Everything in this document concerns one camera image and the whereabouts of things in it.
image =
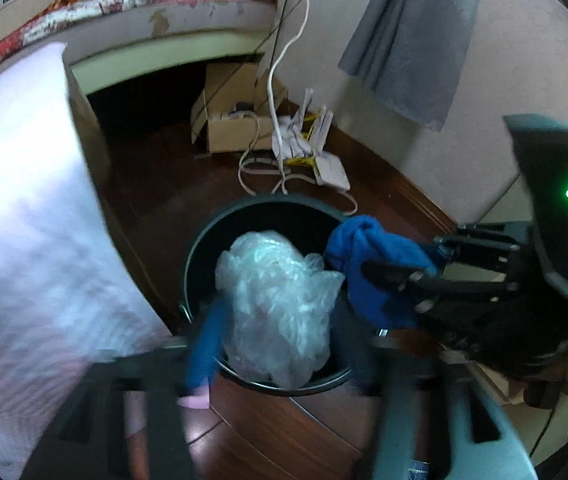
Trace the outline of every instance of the blue cloth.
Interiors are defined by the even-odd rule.
[[[429,272],[437,268],[412,240],[387,233],[377,219],[356,216],[340,224],[328,240],[324,257],[346,274],[349,301],[354,311],[377,328],[412,328],[417,324],[417,301],[408,292],[383,292],[362,276],[361,264],[369,259]]]
[[[231,299],[219,294],[208,307],[206,320],[197,336],[190,342],[190,355],[186,376],[186,388],[190,391],[212,382],[217,371],[217,359],[222,355],[222,336],[226,330],[232,309]]]

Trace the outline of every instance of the wall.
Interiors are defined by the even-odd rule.
[[[297,0],[289,0],[288,9]],[[369,0],[311,0],[307,29],[278,69],[301,101],[336,111],[336,123],[388,160],[458,221],[481,218],[516,167],[502,115],[547,113],[568,122],[568,11],[557,0],[480,0],[458,92],[435,134],[378,104],[337,68]],[[278,49],[299,30],[285,21]]]

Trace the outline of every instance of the cable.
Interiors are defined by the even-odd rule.
[[[264,46],[264,44],[266,44],[266,42],[272,37],[273,34],[275,34],[282,25],[284,25],[284,22],[286,21],[286,19],[288,19],[288,17],[293,13],[293,11],[299,6],[300,3],[302,3],[304,0],[298,0],[294,6],[291,7],[291,9],[286,13],[285,16],[282,17],[282,19],[279,21],[279,23],[277,24],[276,27],[274,27],[269,34],[262,40],[259,42],[259,45],[256,46],[253,50],[253,52],[251,52],[251,54],[249,56],[254,56],[255,54],[257,54],[259,52],[259,50]],[[219,84],[219,86],[215,89],[215,91],[213,91],[210,95],[210,97],[208,97],[206,99],[206,101],[204,102],[204,104],[202,105],[202,107],[200,108],[200,110],[197,112],[195,119],[192,120],[191,122],[194,124],[197,122],[197,120],[201,117],[202,113],[204,113],[204,110],[206,110],[206,107],[210,104],[210,102],[212,101],[212,99],[214,99],[214,97],[217,95],[217,93],[226,85],[226,83],[228,83],[228,81],[230,81],[230,79],[237,74],[240,70],[241,67],[244,66],[247,62],[244,61],[241,64],[238,65],[237,68],[235,68],[235,70],[233,70],[232,72],[230,72],[225,78],[224,80]],[[195,136],[199,137],[200,133],[196,132],[195,130],[191,129],[191,134],[194,134]]]
[[[566,365],[566,368],[564,368],[564,371],[562,372],[562,383],[564,384],[564,386],[566,386],[566,376],[568,374],[568,364]],[[553,405],[553,407],[551,408],[551,413],[549,413],[548,415],[548,420],[546,421],[546,424],[544,425],[544,428],[542,428],[542,431],[539,433],[538,439],[535,441],[535,444],[533,444],[533,447],[530,450],[530,453],[528,454],[528,457],[530,459],[533,459],[533,453],[536,452],[536,449],[539,446],[539,443],[542,442],[542,439],[544,438],[548,427],[551,425],[551,421],[553,420],[553,417],[555,416],[555,412],[557,411],[557,405],[560,403],[560,396],[557,397],[557,400],[555,401],[555,404]]]
[[[288,3],[288,0],[284,0],[284,7],[282,8],[282,14],[284,12],[284,9],[286,9],[286,4]],[[277,34],[275,35],[275,41],[273,41],[273,50],[270,53],[270,63],[269,63],[269,70],[270,67],[273,66],[273,61],[275,61],[275,51],[277,49],[277,42],[279,41],[279,33],[281,32],[281,28],[278,27],[277,28]]]
[[[530,450],[529,453],[529,457],[533,458],[533,453],[535,453],[536,449],[539,446],[539,443],[542,442],[542,438],[545,436],[546,434],[546,430],[548,430],[548,427],[551,425],[551,421],[553,420],[553,417],[555,415],[555,412],[557,411],[557,405],[559,404],[559,399],[557,399],[557,402],[555,403],[555,405],[552,407],[551,409],[551,413],[548,415],[548,420],[546,421],[546,424],[544,425],[544,428],[542,428],[541,433],[538,436],[538,439],[535,441],[535,444],[533,444],[533,447]]]
[[[279,63],[284,59],[286,52],[288,51],[289,47],[294,44],[299,38],[302,37],[304,29],[306,28],[306,23],[308,22],[308,12],[311,9],[311,0],[306,0],[306,9],[304,11],[304,21],[302,21],[301,27],[299,27],[299,32],[292,37],[288,43],[283,47],[279,57],[277,58],[276,62],[273,63],[273,66],[270,68],[269,71],[269,78],[266,81],[266,93],[269,96],[269,109],[270,109],[270,118],[273,119],[273,128],[275,130],[275,134],[277,136],[277,144],[279,145],[279,155],[277,156],[277,163],[279,166],[279,173],[282,176],[281,180],[281,189],[282,193],[288,194],[286,190],[286,174],[284,173],[284,142],[282,140],[282,133],[279,129],[279,120],[277,119],[277,110],[275,110],[275,97],[273,96],[273,74],[275,73],[275,69],[279,65]]]
[[[255,137],[253,138],[253,140],[251,141],[251,143],[249,144],[249,146],[246,148],[246,150],[241,154],[240,156],[240,161],[239,164],[237,166],[237,180],[240,183],[241,188],[248,193],[251,196],[256,196],[257,193],[255,193],[250,187],[248,187],[246,185],[246,183],[244,183],[243,178],[241,177],[241,173],[246,173],[246,174],[258,174],[258,175],[270,175],[270,176],[274,176],[274,175],[280,175],[280,171],[279,169],[277,170],[250,170],[247,168],[247,166],[249,164],[271,164],[273,166],[278,166],[278,163],[276,160],[273,160],[271,158],[263,158],[263,157],[257,157],[254,156],[253,158],[249,158],[247,159],[246,157],[248,156],[248,154],[253,150],[253,148],[255,147],[255,144],[257,144],[257,141],[262,138],[263,136],[260,134],[259,131],[259,119],[257,118],[257,115],[254,112],[241,112],[240,114],[238,114],[239,116],[250,116],[252,117],[256,123],[257,123],[257,131],[255,133]],[[288,180],[292,180],[292,179],[299,179],[299,180],[304,180],[306,182],[310,182],[311,184],[315,184],[315,186],[317,186],[317,181],[310,178],[309,176],[306,176],[305,174],[300,174],[300,173],[292,173],[291,170],[284,170],[285,172],[285,176],[283,178],[281,178],[278,183],[275,185],[275,187],[270,191],[271,194],[274,194],[277,192],[277,190],[284,185]],[[344,195],[344,197],[346,197],[346,199],[350,200],[350,202],[353,204],[353,209],[351,209],[350,211],[344,211],[344,215],[345,216],[352,216],[357,212],[357,200],[355,200],[355,197],[353,197],[350,193],[346,192],[346,191],[340,191],[339,192],[340,195]]]

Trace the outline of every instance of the bed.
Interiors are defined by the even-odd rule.
[[[19,4],[11,0],[0,12]],[[66,43],[65,61],[91,94],[177,64],[262,53],[280,6],[279,0],[55,0],[0,41],[0,64]]]

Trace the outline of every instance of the plastic bag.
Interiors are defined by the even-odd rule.
[[[233,298],[224,339],[230,366],[248,381],[306,384],[330,355],[329,317],[343,281],[323,270],[321,254],[304,258],[274,231],[237,238],[215,269],[217,290]]]

